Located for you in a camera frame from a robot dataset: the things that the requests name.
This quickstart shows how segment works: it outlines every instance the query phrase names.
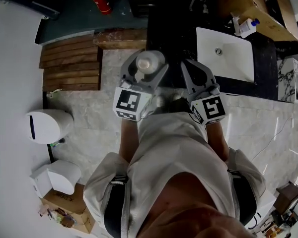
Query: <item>electrical wire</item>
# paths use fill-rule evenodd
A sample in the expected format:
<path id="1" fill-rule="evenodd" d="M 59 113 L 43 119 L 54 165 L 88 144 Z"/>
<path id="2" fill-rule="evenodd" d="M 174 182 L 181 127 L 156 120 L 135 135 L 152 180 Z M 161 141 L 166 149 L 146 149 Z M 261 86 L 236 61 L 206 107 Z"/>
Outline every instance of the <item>electrical wire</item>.
<path id="1" fill-rule="evenodd" d="M 254 160 L 254 159 L 255 159 L 261 152 L 263 152 L 263 151 L 270 145 L 270 143 L 273 141 L 273 139 L 274 139 L 279 133 L 281 133 L 281 132 L 283 131 L 283 129 L 284 129 L 286 123 L 288 122 L 288 120 L 289 120 L 290 118 L 292 118 L 292 117 L 288 117 L 288 119 L 287 119 L 286 122 L 284 123 L 284 126 L 282 127 L 282 129 L 281 129 L 277 134 L 275 134 L 275 135 L 272 137 L 272 139 L 269 141 L 268 145 L 267 145 L 263 150 L 261 150 L 258 154 L 255 155 L 255 157 L 252 159 L 252 162 L 253 162 L 253 160 Z"/>

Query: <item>cardboard box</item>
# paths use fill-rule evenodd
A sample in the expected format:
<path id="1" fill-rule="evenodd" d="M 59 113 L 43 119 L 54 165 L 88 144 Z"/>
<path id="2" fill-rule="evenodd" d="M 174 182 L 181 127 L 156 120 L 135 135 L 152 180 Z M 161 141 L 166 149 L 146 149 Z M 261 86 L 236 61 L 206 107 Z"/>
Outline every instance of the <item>cardboard box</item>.
<path id="1" fill-rule="evenodd" d="M 83 200 L 83 190 L 84 185 L 78 183 L 75 186 L 73 195 L 66 195 L 51 189 L 41 201 L 43 204 L 49 205 L 52 209 L 61 208 L 77 221 L 77 225 L 72 228 L 90 234 L 95 220 Z"/>
<path id="2" fill-rule="evenodd" d="M 273 41 L 298 41 L 298 26 L 290 0 L 277 0 L 277 3 L 285 27 L 268 14 L 264 0 L 218 0 L 218 14 L 227 18 L 232 13 L 240 18 L 240 24 L 248 18 L 258 18 L 257 32 Z"/>

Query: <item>drain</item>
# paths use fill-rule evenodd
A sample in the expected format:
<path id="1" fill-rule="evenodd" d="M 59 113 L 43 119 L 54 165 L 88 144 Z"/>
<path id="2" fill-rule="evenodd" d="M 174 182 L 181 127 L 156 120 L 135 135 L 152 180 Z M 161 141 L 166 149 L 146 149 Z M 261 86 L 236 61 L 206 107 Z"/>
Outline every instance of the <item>drain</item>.
<path id="1" fill-rule="evenodd" d="M 218 56 L 221 56 L 223 54 L 222 50 L 219 48 L 215 49 L 215 54 L 217 54 Z"/>

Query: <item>wooden pallet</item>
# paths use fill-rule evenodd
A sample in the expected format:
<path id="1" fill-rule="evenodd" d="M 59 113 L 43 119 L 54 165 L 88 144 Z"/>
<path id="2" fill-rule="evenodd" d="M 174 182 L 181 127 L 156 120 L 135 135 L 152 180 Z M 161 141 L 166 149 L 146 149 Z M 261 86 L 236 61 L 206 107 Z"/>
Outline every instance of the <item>wooden pallet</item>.
<path id="1" fill-rule="evenodd" d="M 74 37 L 43 47 L 43 91 L 99 90 L 102 49 L 94 44 L 93 36 Z"/>
<path id="2" fill-rule="evenodd" d="M 111 29 L 43 46 L 43 91 L 100 90 L 103 50 L 144 49 L 146 29 Z"/>

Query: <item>person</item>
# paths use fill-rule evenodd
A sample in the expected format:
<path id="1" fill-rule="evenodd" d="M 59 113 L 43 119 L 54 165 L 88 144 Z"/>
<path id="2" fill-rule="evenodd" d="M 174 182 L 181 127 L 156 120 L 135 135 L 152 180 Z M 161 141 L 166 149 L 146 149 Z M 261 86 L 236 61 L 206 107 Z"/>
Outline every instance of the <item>person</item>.
<path id="1" fill-rule="evenodd" d="M 109 153 L 84 189 L 92 216 L 105 228 L 106 188 L 117 174 L 131 182 L 129 238 L 248 238 L 239 221 L 232 163 L 249 181 L 256 203 L 266 186 L 240 150 L 228 147 L 219 122 L 201 126 L 186 100 L 176 95 L 139 124 L 123 119 L 119 153 Z"/>

